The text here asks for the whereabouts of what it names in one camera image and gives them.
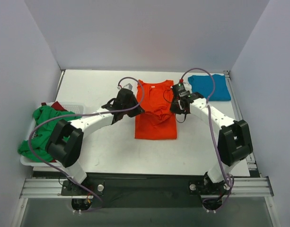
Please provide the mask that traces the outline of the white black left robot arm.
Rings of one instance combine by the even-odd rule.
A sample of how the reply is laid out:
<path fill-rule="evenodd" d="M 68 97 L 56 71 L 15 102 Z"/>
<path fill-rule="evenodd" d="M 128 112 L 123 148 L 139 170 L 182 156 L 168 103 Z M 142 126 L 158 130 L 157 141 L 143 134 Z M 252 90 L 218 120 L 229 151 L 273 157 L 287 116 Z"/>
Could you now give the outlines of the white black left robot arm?
<path fill-rule="evenodd" d="M 116 123 L 125 115 L 133 118 L 144 112 L 133 92 L 123 88 L 116 98 L 108 101 L 93 114 L 72 121 L 59 120 L 45 150 L 61 164 L 68 177 L 74 180 L 72 189 L 83 195 L 89 189 L 89 183 L 85 180 L 87 174 L 79 162 L 83 139 L 103 127 Z"/>

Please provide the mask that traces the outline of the orange t-shirt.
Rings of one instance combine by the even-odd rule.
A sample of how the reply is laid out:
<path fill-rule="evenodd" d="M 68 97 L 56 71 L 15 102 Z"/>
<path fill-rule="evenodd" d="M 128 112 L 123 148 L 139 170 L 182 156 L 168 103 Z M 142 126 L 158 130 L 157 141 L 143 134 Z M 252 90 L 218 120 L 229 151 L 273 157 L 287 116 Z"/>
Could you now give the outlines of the orange t-shirt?
<path fill-rule="evenodd" d="M 174 85 L 172 80 L 160 83 L 139 81 L 137 101 L 145 113 L 135 117 L 135 139 L 140 140 L 175 140 L 177 126 L 175 114 L 170 112 Z"/>

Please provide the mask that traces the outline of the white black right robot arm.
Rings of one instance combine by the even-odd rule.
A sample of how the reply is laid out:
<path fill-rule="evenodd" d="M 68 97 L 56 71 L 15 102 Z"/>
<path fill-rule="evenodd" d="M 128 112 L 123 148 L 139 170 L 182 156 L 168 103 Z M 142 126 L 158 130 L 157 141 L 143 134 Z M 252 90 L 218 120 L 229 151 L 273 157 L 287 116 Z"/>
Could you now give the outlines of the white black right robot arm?
<path fill-rule="evenodd" d="M 172 86 L 170 111 L 174 114 L 192 114 L 209 126 L 217 163 L 207 173 L 203 188 L 214 193 L 224 181 L 233 186 L 232 169 L 253 153 L 253 144 L 246 121 L 237 121 L 213 107 L 203 95 L 191 93 L 183 83 Z"/>

